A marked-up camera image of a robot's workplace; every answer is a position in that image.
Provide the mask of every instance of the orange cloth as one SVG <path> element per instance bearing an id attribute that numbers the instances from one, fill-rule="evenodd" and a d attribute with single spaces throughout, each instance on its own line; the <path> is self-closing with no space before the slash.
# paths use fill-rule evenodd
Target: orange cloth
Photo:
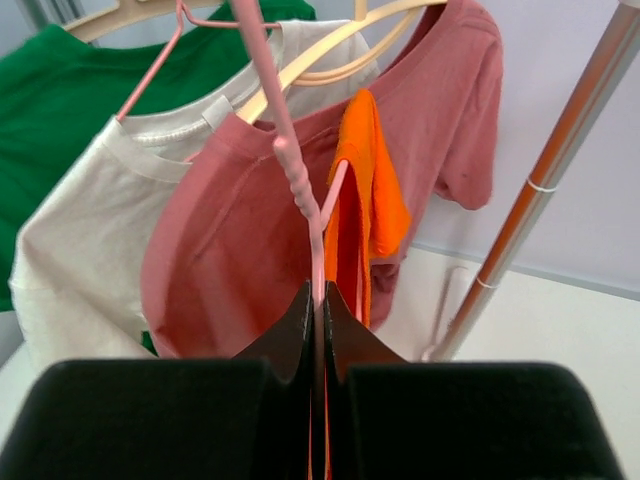
<path id="1" fill-rule="evenodd" d="M 375 99 L 368 90 L 353 97 L 342 118 L 329 183 L 342 160 L 349 166 L 325 233 L 325 275 L 336 282 L 355 315 L 360 269 L 362 323 L 369 327 L 369 261 L 395 253 L 411 217 L 387 151 Z"/>

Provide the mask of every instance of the clothing rack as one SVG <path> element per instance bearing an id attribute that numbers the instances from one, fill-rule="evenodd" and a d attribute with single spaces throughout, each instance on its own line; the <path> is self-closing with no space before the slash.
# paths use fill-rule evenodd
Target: clothing rack
<path id="1" fill-rule="evenodd" d="M 446 361 L 456 354 L 640 50 L 640 0 L 619 1 L 538 162 L 442 342 L 431 354 L 431 360 Z"/>

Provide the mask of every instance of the t-shirt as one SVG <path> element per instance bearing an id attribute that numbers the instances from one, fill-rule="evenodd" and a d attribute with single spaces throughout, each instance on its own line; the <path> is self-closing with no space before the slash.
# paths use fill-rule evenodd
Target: t-shirt
<path id="1" fill-rule="evenodd" d="M 324 236 L 325 276 L 351 313 L 371 322 L 369 262 L 394 254 L 411 223 L 384 140 L 373 95 L 360 90 L 345 111 L 329 185 L 348 162 Z"/>
<path id="2" fill-rule="evenodd" d="M 374 329 L 389 314 L 431 194 L 469 209 L 489 201 L 502 58 L 486 10 L 449 0 L 426 10 L 399 57 L 367 87 L 412 219 L 398 252 L 371 262 Z M 319 204 L 347 105 L 294 122 Z M 282 316 L 309 277 L 308 225 L 273 153 L 276 135 L 271 123 L 228 115 L 159 219 L 141 285 L 160 356 L 234 355 Z"/>
<path id="3" fill-rule="evenodd" d="M 281 22 L 269 45 L 278 68 L 345 21 Z M 368 51 L 362 35 L 331 50 L 314 71 Z M 292 86 L 295 117 L 349 98 L 379 74 L 376 64 L 320 87 Z M 167 200 L 225 116 L 257 92 L 252 64 L 180 109 L 112 118 L 18 235 L 13 302 L 36 367 L 67 358 L 146 356 L 140 301 L 144 251 Z M 225 196 L 224 186 L 217 195 Z"/>
<path id="4" fill-rule="evenodd" d="M 261 0 L 266 21 L 314 20 L 303 0 Z M 233 20 L 225 2 L 211 17 Z M 57 25 L 0 61 L 0 311 L 11 309 L 16 234 L 91 139 L 119 110 L 163 45 L 95 48 Z M 196 28 L 180 39 L 133 109 L 192 102 L 248 62 L 235 29 Z"/>

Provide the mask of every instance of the white t-shirt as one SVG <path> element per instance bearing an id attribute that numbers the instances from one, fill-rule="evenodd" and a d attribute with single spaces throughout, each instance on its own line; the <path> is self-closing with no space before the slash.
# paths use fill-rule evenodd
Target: white t-shirt
<path id="1" fill-rule="evenodd" d="M 269 38 L 279 69 L 344 21 L 281 24 Z M 342 66 L 368 49 L 355 35 L 310 71 Z M 292 117 L 340 102 L 378 74 L 374 62 L 340 82 L 290 87 Z M 184 160 L 259 87 L 248 65 L 185 107 L 122 124 L 112 118 L 23 226 L 10 287 L 36 368 L 70 358 L 151 356 L 140 345 L 147 324 L 139 287 L 149 237 L 190 166 Z"/>

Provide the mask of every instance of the white floor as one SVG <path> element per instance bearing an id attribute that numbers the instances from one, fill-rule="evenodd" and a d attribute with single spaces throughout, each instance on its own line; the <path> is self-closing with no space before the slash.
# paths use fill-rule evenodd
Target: white floor
<path id="1" fill-rule="evenodd" d="M 408 359 L 427 346 L 448 269 L 478 265 L 412 249 L 377 333 Z M 571 369 L 596 404 L 628 478 L 640 478 L 640 302 L 509 273 L 456 360 L 537 360 Z M 0 370 L 0 445 L 34 373 L 22 346 Z"/>

